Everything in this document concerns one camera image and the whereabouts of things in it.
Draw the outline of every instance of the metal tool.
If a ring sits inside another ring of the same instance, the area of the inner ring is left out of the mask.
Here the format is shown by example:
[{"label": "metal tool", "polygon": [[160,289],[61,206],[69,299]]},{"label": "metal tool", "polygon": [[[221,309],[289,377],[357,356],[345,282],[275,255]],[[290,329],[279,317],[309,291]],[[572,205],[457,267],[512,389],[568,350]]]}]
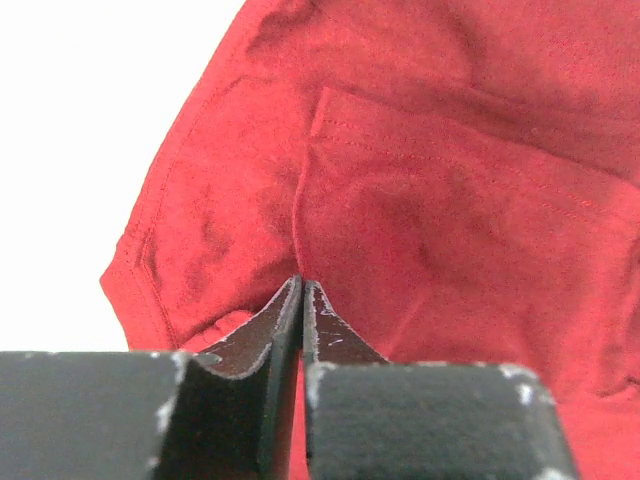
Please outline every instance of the metal tool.
[{"label": "metal tool", "polygon": [[390,363],[293,277],[200,354],[0,353],[0,479],[285,480],[300,348],[313,480],[578,478],[533,372]]}]

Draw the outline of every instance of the red fabric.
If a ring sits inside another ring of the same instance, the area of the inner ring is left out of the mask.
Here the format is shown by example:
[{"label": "red fabric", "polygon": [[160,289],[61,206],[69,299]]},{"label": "red fabric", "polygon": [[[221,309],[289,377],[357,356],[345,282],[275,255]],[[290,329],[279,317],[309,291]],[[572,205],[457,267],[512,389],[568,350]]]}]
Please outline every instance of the red fabric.
[{"label": "red fabric", "polygon": [[301,272],[392,360],[535,369],[584,478],[640,478],[638,45],[635,0],[249,0],[102,277],[131,348]]}]

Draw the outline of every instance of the white background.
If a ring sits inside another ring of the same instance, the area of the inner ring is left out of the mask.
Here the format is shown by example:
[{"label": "white background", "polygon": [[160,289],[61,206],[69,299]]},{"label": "white background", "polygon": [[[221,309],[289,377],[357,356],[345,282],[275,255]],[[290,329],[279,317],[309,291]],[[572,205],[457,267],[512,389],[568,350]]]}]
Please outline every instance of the white background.
[{"label": "white background", "polygon": [[0,2],[0,350],[126,350],[99,277],[242,3]]}]

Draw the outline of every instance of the red cotton cloth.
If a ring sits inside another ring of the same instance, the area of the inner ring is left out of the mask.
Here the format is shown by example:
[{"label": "red cotton cloth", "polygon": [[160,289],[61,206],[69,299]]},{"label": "red cotton cloth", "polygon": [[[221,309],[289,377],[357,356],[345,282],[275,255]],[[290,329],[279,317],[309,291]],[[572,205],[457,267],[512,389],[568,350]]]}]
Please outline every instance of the red cotton cloth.
[{"label": "red cotton cloth", "polygon": [[248,0],[101,282],[195,352],[301,273],[393,361],[534,369],[583,478],[640,479],[639,161],[636,0]]}]

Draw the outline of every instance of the chipped paint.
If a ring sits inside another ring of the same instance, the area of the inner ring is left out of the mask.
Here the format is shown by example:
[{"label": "chipped paint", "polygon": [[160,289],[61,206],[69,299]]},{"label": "chipped paint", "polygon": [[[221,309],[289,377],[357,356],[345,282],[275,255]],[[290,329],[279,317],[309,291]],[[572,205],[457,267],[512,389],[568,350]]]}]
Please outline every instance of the chipped paint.
[{"label": "chipped paint", "polygon": [[318,389],[327,370],[335,370],[338,366],[331,362],[317,362],[307,369],[307,401],[312,408],[318,408]]},{"label": "chipped paint", "polygon": [[416,365],[420,365],[421,367],[448,367],[450,364],[449,362],[438,360],[433,362],[417,362]]},{"label": "chipped paint", "polygon": [[562,473],[555,468],[545,468],[538,475],[533,477],[533,480],[575,480],[574,477]]},{"label": "chipped paint", "polygon": [[541,403],[545,403],[547,405],[555,405],[556,404],[556,401],[551,396],[551,392],[549,392],[546,389],[543,392],[538,394],[538,400]]},{"label": "chipped paint", "polygon": [[533,388],[531,385],[521,383],[516,387],[516,389],[520,395],[520,403],[522,405],[531,405],[531,400],[533,400]]},{"label": "chipped paint", "polygon": [[158,465],[160,465],[158,457],[151,457],[147,460],[147,470],[154,470]]},{"label": "chipped paint", "polygon": [[327,297],[326,292],[320,286],[320,284],[318,284],[318,287],[320,287],[320,289],[319,289],[320,290],[320,295],[322,296],[322,301],[324,303],[324,306],[322,308],[322,311],[320,312],[320,315],[328,315],[328,316],[338,317],[338,314],[334,310],[333,305],[331,305],[331,302],[329,301],[329,297]]},{"label": "chipped paint", "polygon": [[156,411],[156,419],[158,421],[156,431],[158,435],[162,435],[169,428],[169,422],[173,415],[173,410],[176,408],[177,395],[174,393],[169,397],[169,400],[160,405],[160,408]]},{"label": "chipped paint", "polygon": [[302,345],[303,350],[305,352],[311,352],[312,358],[314,362],[318,361],[318,323],[317,316],[318,311],[315,306],[315,292],[317,291],[317,286],[312,284],[311,291],[311,301],[308,301],[308,298],[305,298],[305,309],[308,312],[308,319],[305,318],[305,322],[308,323],[308,326],[305,324],[304,326],[304,335],[302,336]]},{"label": "chipped paint", "polygon": [[191,354],[183,351],[178,351],[171,355],[171,360],[176,366],[176,385],[179,385],[184,380],[190,358]]},{"label": "chipped paint", "polygon": [[523,377],[531,378],[534,380],[538,379],[538,376],[535,373],[533,373],[533,371],[521,365],[515,365],[512,363],[503,363],[502,365],[499,365],[498,368],[506,378],[513,378],[518,375],[521,375]]},{"label": "chipped paint", "polygon": [[222,361],[222,357],[212,352],[204,352],[196,355],[197,360],[203,367],[211,367]]}]

